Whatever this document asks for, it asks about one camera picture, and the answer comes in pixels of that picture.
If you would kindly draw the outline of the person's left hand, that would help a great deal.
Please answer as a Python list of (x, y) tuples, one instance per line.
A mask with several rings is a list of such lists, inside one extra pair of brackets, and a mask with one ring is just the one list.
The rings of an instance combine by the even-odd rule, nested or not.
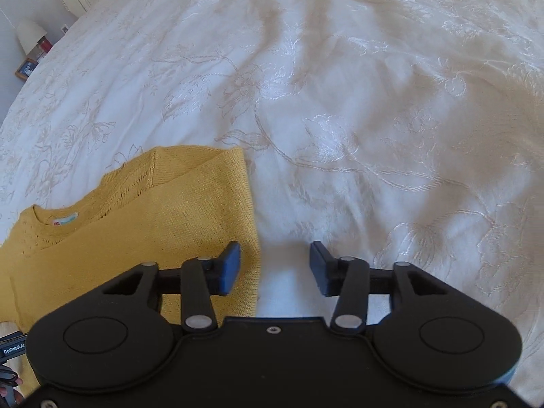
[(1, 380), (1, 406), (5, 408), (19, 407), (24, 402), (24, 397), (16, 390), (23, 381), (17, 378), (12, 381)]

